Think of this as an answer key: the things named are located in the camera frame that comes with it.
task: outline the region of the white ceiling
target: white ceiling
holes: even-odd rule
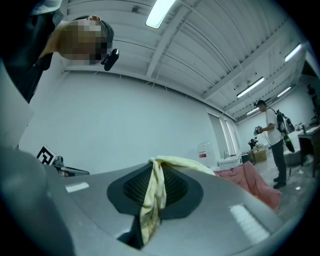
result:
[[[98,15],[114,29],[120,57],[109,73],[145,80],[192,96],[242,120],[258,99],[276,97],[301,75],[306,40],[270,0],[176,1],[159,29],[145,25],[156,0],[69,0],[67,20]],[[101,64],[64,61],[65,70],[105,72]],[[240,99],[260,77],[265,82]]]

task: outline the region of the towel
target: towel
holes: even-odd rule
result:
[[[249,161],[229,170],[216,171],[215,174],[239,185],[272,209],[276,209],[281,201],[282,193],[269,186]]]
[[[144,245],[159,228],[159,212],[166,207],[167,194],[164,172],[161,164],[166,163],[172,167],[186,167],[209,175],[215,175],[208,167],[191,159],[176,156],[158,156],[156,158],[151,158],[149,160],[149,163],[150,162],[153,163],[152,172],[144,197],[143,206],[140,210],[140,228]]]

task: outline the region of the white container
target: white container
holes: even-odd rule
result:
[[[210,168],[214,165],[214,150],[213,145],[207,141],[200,143],[197,146],[197,151],[199,155],[199,162],[204,166]]]
[[[220,159],[218,161],[218,165],[220,167],[220,170],[229,170],[231,168],[237,167],[239,165],[242,165],[242,158],[241,154],[237,154],[234,156],[229,156],[226,159]]]

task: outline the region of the cable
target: cable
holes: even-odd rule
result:
[[[261,136],[268,141],[268,143],[269,143],[269,145],[270,145],[270,147],[271,147],[270,141],[269,141],[269,139],[267,138],[267,135],[265,134],[265,132],[261,133]]]

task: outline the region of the gray floor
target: gray floor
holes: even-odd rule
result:
[[[317,173],[320,172],[318,170],[315,175],[316,178],[312,178],[312,162],[312,157],[308,156],[303,166],[296,166],[291,169],[290,176],[289,168],[287,168],[286,186],[279,189],[282,192],[282,199],[279,207],[275,210],[284,222],[292,217],[303,214],[312,198],[317,187],[316,179],[320,176]],[[268,153],[267,161],[257,163],[254,167],[266,183],[272,187],[276,184],[273,179],[278,177],[278,169],[275,165],[272,152]]]

